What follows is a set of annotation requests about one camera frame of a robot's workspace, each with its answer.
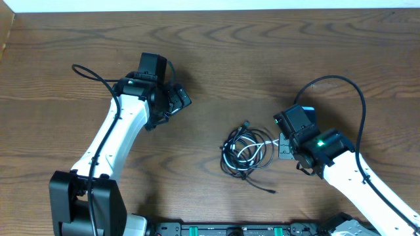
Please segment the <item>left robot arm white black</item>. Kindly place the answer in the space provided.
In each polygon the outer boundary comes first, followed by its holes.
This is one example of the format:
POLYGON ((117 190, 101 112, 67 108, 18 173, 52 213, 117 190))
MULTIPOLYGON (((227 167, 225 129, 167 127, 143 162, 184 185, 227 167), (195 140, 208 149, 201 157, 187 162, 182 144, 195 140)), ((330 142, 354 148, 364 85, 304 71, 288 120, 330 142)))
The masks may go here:
POLYGON ((192 101, 183 86, 165 80, 173 65, 159 54, 142 53, 138 69, 121 79, 105 80, 85 66, 78 75, 101 82, 112 99, 106 118, 89 148, 68 172, 56 171, 49 182, 55 235, 154 235, 148 220, 129 214, 119 179, 131 147, 142 129, 158 125, 192 101))

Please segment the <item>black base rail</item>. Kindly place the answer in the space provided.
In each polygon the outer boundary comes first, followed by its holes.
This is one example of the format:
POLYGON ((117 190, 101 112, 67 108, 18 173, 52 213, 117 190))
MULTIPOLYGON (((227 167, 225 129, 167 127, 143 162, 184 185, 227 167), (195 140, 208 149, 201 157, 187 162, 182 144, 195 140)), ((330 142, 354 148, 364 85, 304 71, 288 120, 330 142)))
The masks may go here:
POLYGON ((182 221, 151 222, 145 236, 373 236, 379 232, 343 212, 323 223, 210 224, 182 221))

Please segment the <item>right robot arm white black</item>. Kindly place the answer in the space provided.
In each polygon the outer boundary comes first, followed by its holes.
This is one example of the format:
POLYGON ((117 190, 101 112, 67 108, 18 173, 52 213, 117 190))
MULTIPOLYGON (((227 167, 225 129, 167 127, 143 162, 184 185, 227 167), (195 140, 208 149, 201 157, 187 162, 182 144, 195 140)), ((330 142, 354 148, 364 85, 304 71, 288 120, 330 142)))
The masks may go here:
POLYGON ((294 105, 273 116, 279 126, 281 159, 318 176, 340 191, 380 235, 418 235, 419 214, 374 173, 340 131, 321 132, 311 107, 294 105))

